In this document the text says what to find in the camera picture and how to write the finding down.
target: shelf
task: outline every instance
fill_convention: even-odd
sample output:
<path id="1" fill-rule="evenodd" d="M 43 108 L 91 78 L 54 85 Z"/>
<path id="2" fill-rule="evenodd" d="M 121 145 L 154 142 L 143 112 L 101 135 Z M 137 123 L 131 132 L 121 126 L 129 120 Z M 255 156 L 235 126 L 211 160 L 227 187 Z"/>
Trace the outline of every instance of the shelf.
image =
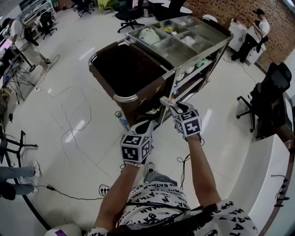
<path id="1" fill-rule="evenodd" d="M 192 90 L 197 84 L 201 83 L 204 78 L 197 78 L 196 81 L 190 81 L 190 83 L 187 84 L 187 86 L 184 86 L 182 93 L 180 93 L 174 101 L 177 102 L 180 100 L 183 96 L 185 96 L 190 90 Z"/>
<path id="2" fill-rule="evenodd" d="M 179 89 L 180 87 L 182 87 L 187 81 L 189 81 L 190 79 L 192 79 L 195 75 L 197 75 L 198 73 L 200 73 L 203 69 L 205 69 L 211 63 L 212 63 L 212 61 L 208 60 L 204 65 L 202 65 L 201 67 L 195 69 L 192 73 L 187 74 L 187 76 L 184 77 L 181 81 L 179 81 L 177 83 L 177 86 L 173 88 L 173 92 L 175 90 Z"/>

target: stainless steel cart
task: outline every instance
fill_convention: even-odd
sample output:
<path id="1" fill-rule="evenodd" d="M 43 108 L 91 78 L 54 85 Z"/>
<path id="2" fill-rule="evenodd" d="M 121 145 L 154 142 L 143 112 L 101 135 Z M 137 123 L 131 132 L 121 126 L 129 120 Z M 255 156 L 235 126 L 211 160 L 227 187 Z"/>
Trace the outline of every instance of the stainless steel cart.
<path id="1" fill-rule="evenodd" d="M 140 32 L 147 27 L 152 28 L 159 36 L 157 42 L 149 45 L 139 37 Z M 173 34 L 176 35 L 166 33 L 166 29 L 172 29 Z M 184 43 L 183 38 L 187 36 L 194 39 L 195 43 L 192 45 Z M 174 101 L 188 101 L 209 82 L 210 74 L 232 38 L 233 34 L 230 31 L 212 20 L 186 16 L 133 30 L 117 44 L 135 45 L 164 69 L 161 78 L 166 82 L 161 95 Z M 97 55 L 98 52 L 91 56 L 88 63 L 90 71 L 95 77 L 94 62 Z M 101 85 L 108 92 L 109 85 L 106 85 L 105 82 Z M 118 96 L 114 93 L 108 94 L 121 106 L 125 115 L 125 109 L 130 107 L 128 103 L 137 101 L 138 105 L 141 105 L 146 100 L 146 97 L 140 96 L 140 93 L 128 97 Z M 170 116 L 169 110 L 161 106 L 160 103 L 158 112 L 157 126 Z M 134 123 L 134 120 L 131 121 L 132 116 L 127 115 L 126 118 L 130 124 Z"/>

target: black cap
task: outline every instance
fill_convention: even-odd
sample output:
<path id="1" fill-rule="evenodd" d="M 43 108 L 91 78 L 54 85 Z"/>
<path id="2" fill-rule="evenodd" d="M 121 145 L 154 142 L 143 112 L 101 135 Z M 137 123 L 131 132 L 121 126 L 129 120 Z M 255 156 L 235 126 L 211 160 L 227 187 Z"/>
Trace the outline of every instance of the black cap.
<path id="1" fill-rule="evenodd" d="M 253 12 L 257 15 L 265 15 L 264 11 L 260 8 L 258 8 L 257 10 L 254 10 Z"/>

